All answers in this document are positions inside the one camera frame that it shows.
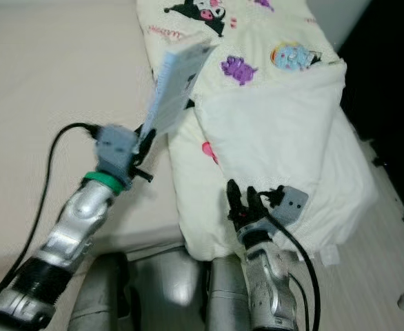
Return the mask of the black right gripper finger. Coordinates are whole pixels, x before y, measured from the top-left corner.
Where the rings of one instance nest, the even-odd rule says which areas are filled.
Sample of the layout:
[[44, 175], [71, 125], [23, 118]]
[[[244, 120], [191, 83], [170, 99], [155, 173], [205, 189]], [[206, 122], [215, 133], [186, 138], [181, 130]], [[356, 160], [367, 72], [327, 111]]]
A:
[[227, 182], [228, 218], [231, 223], [242, 223], [246, 218], [246, 206], [242, 202], [242, 192], [236, 180]]
[[246, 190], [246, 201], [248, 207], [245, 211], [247, 219], [262, 219], [265, 217], [265, 206], [261, 196], [253, 186], [248, 186]]

